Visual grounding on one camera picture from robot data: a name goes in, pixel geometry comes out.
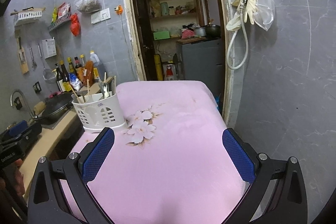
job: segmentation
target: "green box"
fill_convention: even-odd
[[[154,40],[161,40],[161,39],[170,38],[169,31],[154,32],[153,35],[154,35]]]

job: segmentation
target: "faucet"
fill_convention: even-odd
[[[25,103],[26,108],[28,108],[30,116],[31,116],[33,119],[36,118],[36,116],[34,115],[33,111],[32,111],[31,108],[29,107],[29,104],[28,104],[28,101],[27,101],[26,97],[24,96],[23,92],[22,92],[21,90],[19,90],[19,89],[14,90],[14,91],[12,92],[12,94],[10,95],[10,106],[13,106],[13,105],[14,105],[13,95],[14,95],[16,92],[18,92],[18,93],[22,96],[23,102]]]

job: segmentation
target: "orange plug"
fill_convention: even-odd
[[[124,11],[121,5],[119,5],[118,7],[115,7],[114,10],[117,15],[121,15]]]

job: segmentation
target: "red bag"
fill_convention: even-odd
[[[81,30],[81,25],[79,24],[77,13],[72,15],[70,19],[71,19],[70,30],[73,33],[73,35],[76,37],[77,35],[79,35],[79,32]]]

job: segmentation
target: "doorway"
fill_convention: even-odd
[[[147,80],[200,80],[224,102],[225,34],[221,0],[132,0],[139,54]],[[207,35],[181,41],[185,31],[203,27],[210,20],[220,26],[217,37]]]

